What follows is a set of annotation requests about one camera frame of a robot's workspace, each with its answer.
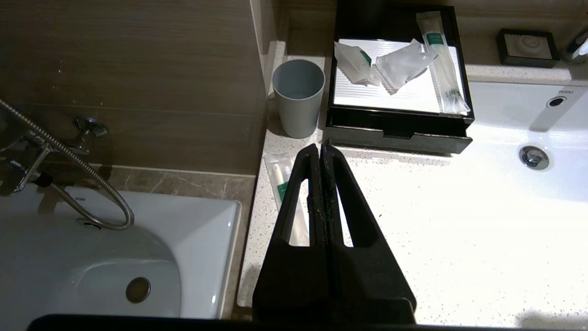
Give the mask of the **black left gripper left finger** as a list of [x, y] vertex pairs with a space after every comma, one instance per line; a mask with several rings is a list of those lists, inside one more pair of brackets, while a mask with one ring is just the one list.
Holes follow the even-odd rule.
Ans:
[[[308, 246], [292, 246], [289, 239], [304, 180], [308, 180], [309, 186], [307, 209], [310, 243]], [[318, 303], [328, 297], [325, 212], [321, 190], [319, 153], [312, 144], [296, 155], [285, 198], [254, 289], [254, 321], [311, 320], [311, 315], [318, 310]]]

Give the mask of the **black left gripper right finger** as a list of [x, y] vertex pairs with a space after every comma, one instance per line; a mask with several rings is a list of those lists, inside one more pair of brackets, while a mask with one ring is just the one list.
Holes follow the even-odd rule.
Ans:
[[416, 298], [340, 150], [321, 146], [326, 258], [334, 318], [415, 323]]

